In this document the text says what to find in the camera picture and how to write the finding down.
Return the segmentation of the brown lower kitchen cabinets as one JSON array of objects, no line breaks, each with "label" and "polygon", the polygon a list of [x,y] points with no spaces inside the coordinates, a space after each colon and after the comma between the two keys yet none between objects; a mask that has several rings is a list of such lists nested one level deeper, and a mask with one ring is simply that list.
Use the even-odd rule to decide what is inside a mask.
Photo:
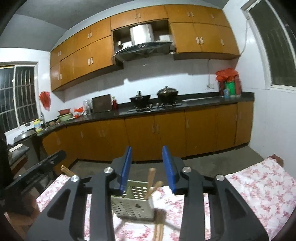
[{"label": "brown lower kitchen cabinets", "polygon": [[67,126],[46,135],[42,144],[48,155],[64,150],[66,167],[77,159],[110,162],[127,146],[136,162],[160,160],[163,146],[184,158],[248,143],[252,121],[253,102],[241,101]]}]

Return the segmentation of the brown upper kitchen cabinets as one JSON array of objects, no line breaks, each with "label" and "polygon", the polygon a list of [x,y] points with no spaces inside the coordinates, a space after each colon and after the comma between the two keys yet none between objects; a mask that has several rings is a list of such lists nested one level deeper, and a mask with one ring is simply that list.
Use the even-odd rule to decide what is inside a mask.
[{"label": "brown upper kitchen cabinets", "polygon": [[167,4],[109,16],[75,33],[51,51],[53,91],[64,90],[123,63],[172,53],[179,59],[229,60],[239,49],[221,9]]}]

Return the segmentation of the wooden chopstick on table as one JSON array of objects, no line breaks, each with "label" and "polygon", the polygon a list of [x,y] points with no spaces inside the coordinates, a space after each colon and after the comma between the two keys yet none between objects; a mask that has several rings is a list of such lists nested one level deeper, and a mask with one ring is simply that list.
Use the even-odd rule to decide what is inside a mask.
[{"label": "wooden chopstick on table", "polygon": [[148,190],[148,192],[147,192],[147,194],[145,195],[145,197],[144,197],[144,199],[145,200],[148,200],[149,198],[150,198],[150,196],[158,189],[158,188],[160,188],[160,187],[162,187],[163,186],[163,182],[162,181],[158,181],[158,182],[156,182],[155,183],[155,185],[152,187],[152,188],[150,188],[149,190]]}]

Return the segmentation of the thick wooden chopstick right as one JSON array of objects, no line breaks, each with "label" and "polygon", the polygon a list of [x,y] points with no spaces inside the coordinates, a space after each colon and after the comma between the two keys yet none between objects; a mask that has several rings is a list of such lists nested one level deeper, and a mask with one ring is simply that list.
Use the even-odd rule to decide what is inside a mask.
[{"label": "thick wooden chopstick right", "polygon": [[64,165],[61,166],[61,171],[62,171],[65,175],[67,175],[67,176],[69,176],[69,177],[72,177],[72,176],[75,175],[74,172],[72,172],[71,170],[69,170],[69,169],[68,169],[67,167],[65,167]]}]

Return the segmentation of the black pot with lid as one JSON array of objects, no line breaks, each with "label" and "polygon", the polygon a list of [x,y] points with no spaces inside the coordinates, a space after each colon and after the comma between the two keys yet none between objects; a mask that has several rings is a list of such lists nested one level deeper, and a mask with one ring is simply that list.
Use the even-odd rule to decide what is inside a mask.
[{"label": "black pot with lid", "polygon": [[157,96],[163,104],[173,104],[177,100],[178,90],[165,86],[157,92]]}]

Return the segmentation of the red bottle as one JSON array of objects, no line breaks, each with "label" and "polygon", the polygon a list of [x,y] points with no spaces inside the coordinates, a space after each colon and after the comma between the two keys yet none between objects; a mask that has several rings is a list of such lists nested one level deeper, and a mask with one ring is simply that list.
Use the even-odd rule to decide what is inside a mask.
[{"label": "red bottle", "polygon": [[117,105],[117,101],[115,99],[115,97],[112,97],[112,109],[113,110],[117,110],[118,109],[118,105]]}]

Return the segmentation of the sink faucet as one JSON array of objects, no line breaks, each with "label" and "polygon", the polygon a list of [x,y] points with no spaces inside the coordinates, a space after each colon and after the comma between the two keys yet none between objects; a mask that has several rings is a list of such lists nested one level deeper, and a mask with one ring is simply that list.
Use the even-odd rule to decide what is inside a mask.
[{"label": "sink faucet", "polygon": [[43,115],[42,112],[41,112],[41,114],[40,114],[40,120],[43,122],[43,126],[44,126],[44,128],[46,128],[46,121],[45,121],[45,117],[44,117],[44,115]]}]

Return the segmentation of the green bowl stack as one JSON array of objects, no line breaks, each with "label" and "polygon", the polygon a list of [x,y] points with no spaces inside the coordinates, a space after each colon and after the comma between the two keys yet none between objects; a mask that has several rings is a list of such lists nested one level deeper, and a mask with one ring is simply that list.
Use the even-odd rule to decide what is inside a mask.
[{"label": "green bowl stack", "polygon": [[58,119],[59,119],[60,122],[67,121],[72,117],[73,117],[73,114],[72,114],[70,108],[62,109],[62,110],[59,111]]}]

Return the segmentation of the left window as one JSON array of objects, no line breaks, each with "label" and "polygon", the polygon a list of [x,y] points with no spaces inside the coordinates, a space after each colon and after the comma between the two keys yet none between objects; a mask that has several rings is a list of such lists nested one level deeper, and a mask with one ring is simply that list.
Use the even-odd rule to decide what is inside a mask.
[{"label": "left window", "polygon": [[1,128],[4,132],[38,119],[35,94],[35,65],[1,66]]}]

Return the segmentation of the window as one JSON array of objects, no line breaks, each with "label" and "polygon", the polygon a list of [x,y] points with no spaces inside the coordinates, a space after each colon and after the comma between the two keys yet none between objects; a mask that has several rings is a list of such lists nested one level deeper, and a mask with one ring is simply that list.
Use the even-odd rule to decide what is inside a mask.
[{"label": "window", "polygon": [[35,94],[35,65],[1,66],[1,128],[4,132],[38,119]]},{"label": "window", "polygon": [[295,91],[295,19],[281,1],[247,1],[241,10],[262,45],[270,87]]}]

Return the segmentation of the red plastic bag on counter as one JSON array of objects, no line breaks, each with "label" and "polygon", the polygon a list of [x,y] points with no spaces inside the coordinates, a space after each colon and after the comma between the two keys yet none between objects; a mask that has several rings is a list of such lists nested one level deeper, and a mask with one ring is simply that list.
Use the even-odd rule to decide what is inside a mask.
[{"label": "red plastic bag on counter", "polygon": [[[216,80],[218,82],[219,93],[221,97],[225,99],[240,97],[242,94],[241,81],[239,79],[238,72],[233,68],[228,68],[216,72]],[[228,90],[225,87],[226,82],[234,81],[236,96],[230,96]]]}]

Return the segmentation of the wooden chair back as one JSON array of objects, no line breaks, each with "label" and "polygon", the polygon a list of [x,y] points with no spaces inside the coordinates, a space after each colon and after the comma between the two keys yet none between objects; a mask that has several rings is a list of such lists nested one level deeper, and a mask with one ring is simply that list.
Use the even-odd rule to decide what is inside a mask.
[{"label": "wooden chair back", "polygon": [[281,166],[284,167],[284,161],[281,157],[277,156],[276,154],[273,154],[271,156],[269,156],[268,158],[272,158],[274,160],[276,160],[276,162]]}]

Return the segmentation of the steel range hood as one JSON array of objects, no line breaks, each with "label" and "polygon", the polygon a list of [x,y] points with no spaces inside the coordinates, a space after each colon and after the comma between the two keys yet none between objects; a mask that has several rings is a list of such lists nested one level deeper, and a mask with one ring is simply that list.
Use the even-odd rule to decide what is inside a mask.
[{"label": "steel range hood", "polygon": [[175,51],[167,20],[124,27],[113,32],[114,59],[121,62]]}]

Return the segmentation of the right window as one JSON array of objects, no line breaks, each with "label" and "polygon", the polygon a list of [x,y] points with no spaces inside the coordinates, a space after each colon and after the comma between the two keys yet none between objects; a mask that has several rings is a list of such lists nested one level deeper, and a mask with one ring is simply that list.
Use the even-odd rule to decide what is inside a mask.
[{"label": "right window", "polygon": [[295,91],[295,19],[281,1],[247,1],[241,10],[262,45],[270,87]]}]

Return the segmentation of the red bag hanging on wall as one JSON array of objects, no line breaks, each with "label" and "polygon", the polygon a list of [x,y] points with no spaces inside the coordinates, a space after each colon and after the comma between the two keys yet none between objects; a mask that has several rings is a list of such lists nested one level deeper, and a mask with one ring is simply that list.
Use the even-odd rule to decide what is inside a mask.
[{"label": "red bag hanging on wall", "polygon": [[39,94],[39,100],[42,103],[44,109],[47,110],[47,111],[50,111],[50,107],[51,107],[50,92],[42,91]]}]

